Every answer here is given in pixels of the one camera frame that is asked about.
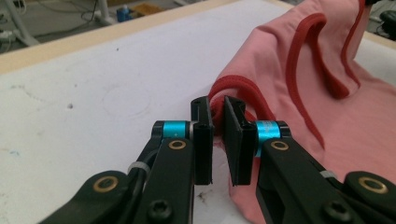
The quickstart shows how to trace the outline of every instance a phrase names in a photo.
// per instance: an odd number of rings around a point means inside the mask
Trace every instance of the red trim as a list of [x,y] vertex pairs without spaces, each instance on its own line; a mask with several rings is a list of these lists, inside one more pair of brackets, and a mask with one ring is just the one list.
[[[213,85],[210,93],[208,94],[210,107],[212,111],[212,118],[215,124],[216,134],[222,134],[222,116],[223,116],[223,96],[218,96],[216,99],[212,98],[223,90],[237,90],[235,97],[244,100],[247,104],[252,105],[257,118],[256,119],[270,119],[274,120],[275,116],[268,106],[265,98],[262,96],[262,92],[257,85],[246,77],[237,75],[229,75],[221,77]],[[250,113],[247,113],[250,119],[254,118]]]
[[363,15],[365,8],[365,0],[359,0],[359,13],[358,16],[356,17],[355,23],[353,24],[352,28],[350,29],[350,32],[346,38],[345,45],[343,46],[343,49],[341,51],[341,62],[343,63],[346,73],[358,84],[358,86],[361,86],[361,83],[359,82],[359,79],[355,76],[353,73],[352,69],[349,67],[349,63],[347,60],[347,49],[349,47],[350,41],[352,40],[353,35],[356,32],[356,29],[358,28],[359,22],[361,21],[361,16]]
[[321,13],[315,13],[303,19],[297,27],[294,38],[291,41],[291,47],[286,62],[286,84],[288,85],[290,98],[296,105],[300,114],[303,116],[305,124],[308,127],[309,131],[311,131],[311,133],[318,139],[323,147],[323,137],[321,136],[315,123],[309,117],[309,114],[306,111],[303,101],[298,92],[296,70],[300,50],[305,43],[308,34],[315,36],[316,38],[312,39],[315,39],[317,41],[318,34],[325,24],[326,17]]

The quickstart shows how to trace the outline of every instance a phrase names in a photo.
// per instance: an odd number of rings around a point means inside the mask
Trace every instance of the white tabletop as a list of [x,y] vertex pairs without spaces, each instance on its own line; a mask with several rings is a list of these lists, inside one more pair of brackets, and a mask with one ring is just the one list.
[[[208,94],[250,31],[285,11],[237,1],[3,70],[0,223],[36,223],[92,175],[126,172],[152,124],[190,119],[190,101]],[[394,49],[364,39],[357,60],[396,85]],[[7,66],[1,58],[0,66]],[[218,148],[213,170],[215,184],[195,188],[204,198],[195,197],[194,223],[247,223],[228,197],[228,166]]]

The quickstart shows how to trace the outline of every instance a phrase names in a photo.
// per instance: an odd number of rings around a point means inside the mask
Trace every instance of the pink fabric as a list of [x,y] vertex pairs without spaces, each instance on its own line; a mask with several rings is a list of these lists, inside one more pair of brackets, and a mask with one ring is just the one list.
[[[370,8],[363,0],[305,0],[257,27],[209,93],[217,134],[223,96],[247,103],[250,120],[285,120],[293,137],[340,180],[368,171],[396,182],[396,89],[354,57]],[[244,216],[264,223],[255,188],[230,187]]]

